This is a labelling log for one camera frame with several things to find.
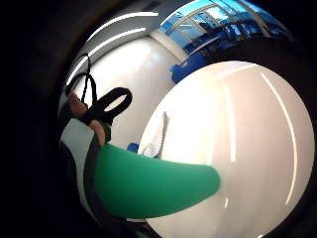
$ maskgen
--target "person's hand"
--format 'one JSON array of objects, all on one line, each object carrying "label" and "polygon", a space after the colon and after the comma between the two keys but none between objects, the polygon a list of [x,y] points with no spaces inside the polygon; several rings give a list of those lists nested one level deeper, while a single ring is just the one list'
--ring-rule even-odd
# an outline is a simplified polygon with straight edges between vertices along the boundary
[{"label": "person's hand", "polygon": [[[88,110],[86,105],[79,100],[74,92],[69,93],[68,104],[71,112],[77,119],[79,119]],[[99,140],[99,144],[103,146],[106,141],[106,134],[101,124],[96,120],[92,120],[89,124],[89,127],[95,131]]]}]

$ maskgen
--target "blue chair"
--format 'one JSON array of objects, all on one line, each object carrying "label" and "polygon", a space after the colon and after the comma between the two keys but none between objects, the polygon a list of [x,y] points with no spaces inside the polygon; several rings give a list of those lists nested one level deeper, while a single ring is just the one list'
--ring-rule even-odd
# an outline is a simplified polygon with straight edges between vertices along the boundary
[{"label": "blue chair", "polygon": [[127,148],[128,151],[131,151],[131,152],[135,152],[137,153],[138,150],[139,150],[139,144],[137,143],[130,143],[128,148]]},{"label": "blue chair", "polygon": [[175,83],[179,83],[185,77],[206,65],[206,59],[200,53],[195,53],[181,64],[175,64],[170,68],[169,71],[172,72],[171,79]]}]

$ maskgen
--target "fluorescent light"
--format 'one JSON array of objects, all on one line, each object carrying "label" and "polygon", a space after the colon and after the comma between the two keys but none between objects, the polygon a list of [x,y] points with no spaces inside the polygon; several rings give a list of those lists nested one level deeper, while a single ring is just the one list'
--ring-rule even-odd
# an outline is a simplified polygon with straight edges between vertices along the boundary
[{"label": "fluorescent light", "polygon": [[290,131],[290,135],[291,135],[291,141],[293,144],[293,155],[294,155],[294,168],[293,168],[293,177],[292,177],[292,181],[291,181],[291,185],[290,185],[290,189],[289,189],[289,193],[285,202],[285,205],[288,204],[291,195],[293,194],[293,190],[294,190],[294,186],[295,186],[295,181],[296,181],[296,174],[297,174],[297,161],[298,161],[298,156],[297,156],[297,146],[296,146],[296,139],[295,139],[295,133],[294,133],[294,128],[293,125],[291,123],[291,120],[289,118],[289,114],[286,110],[285,104],[282,101],[282,99],[280,98],[280,95],[278,94],[278,92],[276,91],[276,89],[274,88],[274,86],[271,84],[271,82],[269,81],[269,79],[265,76],[264,73],[261,73],[261,77],[265,80],[265,82],[267,83],[267,85],[269,86],[269,88],[272,90],[272,92],[274,93],[288,124],[288,128]]},{"label": "fluorescent light", "polygon": [[227,113],[229,116],[229,132],[230,132],[230,160],[235,162],[237,159],[237,139],[236,139],[236,125],[235,125],[235,114],[232,104],[232,98],[230,95],[230,90],[228,86],[224,87],[225,97],[226,97],[226,106]]},{"label": "fluorescent light", "polygon": [[109,25],[119,22],[121,20],[124,19],[128,19],[128,18],[133,18],[133,17],[155,17],[158,16],[159,13],[154,13],[154,12],[137,12],[137,13],[128,13],[125,15],[122,15],[120,17],[116,17],[112,20],[110,20],[109,22],[106,22],[104,25],[102,25],[100,28],[98,28],[96,31],[94,31],[93,34],[91,34],[91,36],[88,38],[87,42],[93,38],[98,32],[100,32],[102,29],[108,27]]},{"label": "fluorescent light", "polygon": [[[88,55],[91,57],[93,54],[95,54],[96,52],[98,52],[101,48],[103,48],[104,46],[108,45],[111,42],[114,42],[120,38],[126,37],[128,35],[132,35],[138,32],[143,32],[145,31],[146,28],[138,28],[138,29],[134,29],[134,30],[130,30],[128,32],[124,32],[121,33],[119,35],[116,35],[112,38],[109,38],[108,40],[104,41],[103,43],[101,43],[100,45],[98,45],[97,47],[95,47],[91,52],[88,53]],[[87,61],[87,58],[84,58],[80,61],[80,63],[76,66],[76,68],[73,70],[73,72],[71,73],[70,77],[68,78],[68,81],[66,84],[69,83],[69,81],[75,76],[75,74],[78,72],[78,70],[82,67],[82,65]]]}]

